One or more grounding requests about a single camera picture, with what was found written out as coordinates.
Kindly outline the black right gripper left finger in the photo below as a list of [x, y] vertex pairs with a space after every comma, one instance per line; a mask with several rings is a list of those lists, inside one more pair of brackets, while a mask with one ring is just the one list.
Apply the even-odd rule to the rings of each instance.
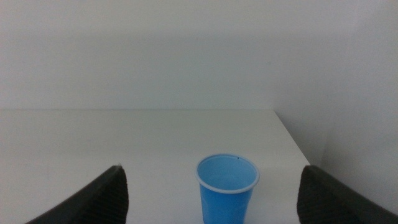
[[30, 223], [126, 223], [128, 209], [126, 173], [118, 165]]

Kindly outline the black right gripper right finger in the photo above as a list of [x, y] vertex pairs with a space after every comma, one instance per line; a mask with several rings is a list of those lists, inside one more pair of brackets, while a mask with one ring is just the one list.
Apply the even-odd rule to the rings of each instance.
[[317, 166], [303, 168], [297, 199], [300, 223], [391, 223], [397, 215], [363, 197]]

